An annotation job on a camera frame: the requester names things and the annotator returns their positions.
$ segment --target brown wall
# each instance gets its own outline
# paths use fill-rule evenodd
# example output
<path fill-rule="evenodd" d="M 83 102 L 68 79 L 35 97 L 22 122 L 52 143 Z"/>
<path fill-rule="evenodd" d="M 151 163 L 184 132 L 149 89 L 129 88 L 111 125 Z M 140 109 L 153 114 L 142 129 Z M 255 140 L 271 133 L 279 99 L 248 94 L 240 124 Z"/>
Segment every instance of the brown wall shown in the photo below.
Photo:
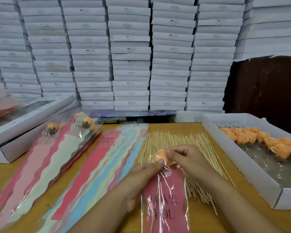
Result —
<path fill-rule="evenodd" d="M 291 57 L 234 62 L 225 89 L 226 113 L 250 113 L 291 133 Z"/>

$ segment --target cellophane wrapper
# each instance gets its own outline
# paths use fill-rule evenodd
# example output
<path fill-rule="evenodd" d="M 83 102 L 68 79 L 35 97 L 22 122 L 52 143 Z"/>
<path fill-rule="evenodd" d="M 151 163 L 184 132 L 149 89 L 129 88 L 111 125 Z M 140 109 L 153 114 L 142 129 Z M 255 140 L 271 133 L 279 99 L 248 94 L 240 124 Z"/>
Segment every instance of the cellophane wrapper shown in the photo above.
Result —
<path fill-rule="evenodd" d="M 32 144 L 26 159 L 0 196 L 0 231 L 26 214 L 42 194 L 82 155 L 101 133 L 89 111 L 53 117 Z"/>
<path fill-rule="evenodd" d="M 167 166 L 149 180 L 141 197 L 142 233 L 189 232 L 185 182 L 182 169 Z"/>

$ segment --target fingernail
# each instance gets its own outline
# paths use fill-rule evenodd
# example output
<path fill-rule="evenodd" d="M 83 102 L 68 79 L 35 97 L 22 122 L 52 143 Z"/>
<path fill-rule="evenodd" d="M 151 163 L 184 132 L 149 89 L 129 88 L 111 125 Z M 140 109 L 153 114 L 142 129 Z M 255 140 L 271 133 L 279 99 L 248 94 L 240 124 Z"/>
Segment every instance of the fingernail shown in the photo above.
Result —
<path fill-rule="evenodd" d="M 158 162 L 159 162 L 159 164 L 161 164 L 161 165 L 162 165 L 162 164 L 165 164 L 165 160 L 164 160 L 164 159 L 160 159 Z"/>

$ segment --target human hand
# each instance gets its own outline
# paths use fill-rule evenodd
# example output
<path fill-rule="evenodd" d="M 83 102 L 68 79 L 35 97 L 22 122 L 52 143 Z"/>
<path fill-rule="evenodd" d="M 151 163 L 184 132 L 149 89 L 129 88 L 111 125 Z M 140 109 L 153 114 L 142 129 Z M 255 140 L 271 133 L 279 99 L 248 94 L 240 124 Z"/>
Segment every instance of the human hand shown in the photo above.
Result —
<path fill-rule="evenodd" d="M 132 211 L 140 202 L 143 188 L 148 184 L 149 179 L 164 167 L 164 164 L 164 160 L 136 164 L 116 186 L 117 191 L 123 194 L 127 212 Z"/>
<path fill-rule="evenodd" d="M 176 162 L 202 188 L 209 191 L 212 182 L 221 176 L 210 165 L 196 145 L 178 145 L 165 149 L 168 159 Z"/>

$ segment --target wooden table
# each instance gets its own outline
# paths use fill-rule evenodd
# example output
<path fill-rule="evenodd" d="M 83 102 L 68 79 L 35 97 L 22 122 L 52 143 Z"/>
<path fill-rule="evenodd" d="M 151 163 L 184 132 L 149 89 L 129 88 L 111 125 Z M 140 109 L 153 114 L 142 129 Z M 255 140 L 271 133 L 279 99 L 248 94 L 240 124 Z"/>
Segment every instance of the wooden table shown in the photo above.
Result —
<path fill-rule="evenodd" d="M 105 129 L 114 129 L 117 125 L 104 125 Z M 171 133 L 198 133 L 206 132 L 201 123 L 169 123 L 169 124 L 150 124 L 149 132 L 169 131 Z M 260 211 L 269 216 L 276 224 L 278 224 L 286 232 L 291 233 L 291 211 L 272 210 L 255 189 L 249 184 L 244 176 L 238 171 L 235 165 L 229 160 L 221 148 L 209 136 L 210 143 L 220 157 L 224 167 L 231 176 L 237 189 L 249 199 Z M 86 161 L 87 156 L 95 147 L 93 143 L 90 148 L 76 161 L 73 166 L 64 173 L 61 178 L 50 187 L 46 193 L 37 200 L 30 212 L 23 216 L 12 228 L 6 229 L 6 232 L 25 233 L 36 232 L 38 221 L 44 214 L 52 208 L 58 197 L 63 193 L 70 181 L 78 173 L 82 164 Z M 26 156 L 20 157 L 12 164 L 0 164 L 0 192 L 12 178 L 17 168 L 20 166 Z M 191 219 L 191 232 L 198 233 L 223 233 L 234 232 L 230 224 L 227 222 L 220 209 L 217 207 L 218 216 L 215 215 L 211 205 L 199 203 L 193 199 L 189 200 L 189 217 Z M 140 208 L 133 211 L 125 218 L 118 232 L 121 233 L 139 233 L 141 232 Z"/>

